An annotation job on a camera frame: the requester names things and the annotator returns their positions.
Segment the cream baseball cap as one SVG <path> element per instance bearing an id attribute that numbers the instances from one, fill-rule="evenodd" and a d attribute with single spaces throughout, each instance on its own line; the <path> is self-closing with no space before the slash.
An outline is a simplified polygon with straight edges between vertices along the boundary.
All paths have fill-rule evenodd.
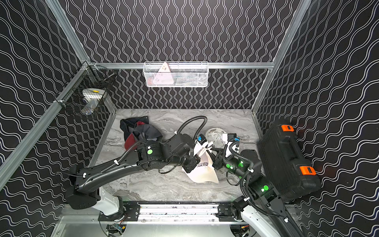
<path id="1" fill-rule="evenodd" d="M 214 170 L 213 161 L 209 154 L 206 152 L 207 149 L 201 147 L 200 145 L 196 145 L 194 151 L 197 152 L 196 154 L 200 157 L 200 162 L 190 173 L 186 173 L 184 169 L 182 169 L 182 171 L 194 183 L 213 182 L 218 184 L 219 179 Z"/>

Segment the white baseball cap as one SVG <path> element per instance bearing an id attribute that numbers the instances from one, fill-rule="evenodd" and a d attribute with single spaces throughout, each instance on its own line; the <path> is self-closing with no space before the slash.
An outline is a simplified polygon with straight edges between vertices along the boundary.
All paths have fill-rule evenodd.
<path id="1" fill-rule="evenodd" d="M 211 128 L 206 131 L 205 137 L 208 142 L 213 142 L 215 147 L 224 147 L 227 133 L 221 128 Z"/>

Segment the red baseball cap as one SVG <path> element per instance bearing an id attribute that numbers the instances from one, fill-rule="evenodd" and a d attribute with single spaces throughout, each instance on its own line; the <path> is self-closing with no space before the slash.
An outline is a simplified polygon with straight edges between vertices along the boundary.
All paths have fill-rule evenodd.
<path id="1" fill-rule="evenodd" d="M 123 131 L 124 131 L 124 140 L 125 140 L 124 147 L 127 150 L 136 142 L 136 138 L 133 131 L 135 130 L 137 126 L 144 125 L 144 123 L 141 121 L 137 121 L 136 123 L 133 124 L 131 121 L 128 121 L 128 120 L 124 120 L 123 122 L 124 122 Z"/>

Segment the navy baseball cap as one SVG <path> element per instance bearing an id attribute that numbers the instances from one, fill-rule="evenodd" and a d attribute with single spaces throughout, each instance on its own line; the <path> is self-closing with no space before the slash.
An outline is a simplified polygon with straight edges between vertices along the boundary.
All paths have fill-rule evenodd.
<path id="1" fill-rule="evenodd" d="M 131 134 L 130 129 L 133 130 L 136 126 L 142 125 L 142 124 L 149 124 L 148 116 L 121 119 L 119 127 L 123 131 L 124 140 L 126 141 L 127 138 L 130 136 Z"/>

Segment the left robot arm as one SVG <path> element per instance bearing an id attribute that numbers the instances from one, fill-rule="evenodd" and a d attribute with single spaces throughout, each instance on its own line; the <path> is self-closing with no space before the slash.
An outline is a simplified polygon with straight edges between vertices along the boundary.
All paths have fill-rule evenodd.
<path id="1" fill-rule="evenodd" d="M 87 168 L 72 167 L 67 203 L 75 210 L 94 208 L 112 220 L 121 219 L 125 216 L 122 198 L 102 187 L 125 176 L 165 166 L 180 166 L 191 173 L 201 161 L 198 152 L 205 139 L 200 131 L 206 123 L 206 116 L 196 116 L 185 121 L 167 141 L 139 140 L 112 161 Z"/>

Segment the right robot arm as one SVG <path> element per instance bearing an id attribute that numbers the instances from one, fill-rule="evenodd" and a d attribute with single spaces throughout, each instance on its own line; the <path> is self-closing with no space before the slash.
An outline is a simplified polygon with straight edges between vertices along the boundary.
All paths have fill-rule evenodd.
<path id="1" fill-rule="evenodd" d="M 262 174 L 262 162 L 255 150 L 238 152 L 237 142 L 209 153 L 216 170 L 226 168 L 227 174 L 239 178 L 235 184 L 242 196 L 231 204 L 232 217 L 245 222 L 249 237 L 302 237 L 301 231 L 287 210 L 279 191 Z"/>

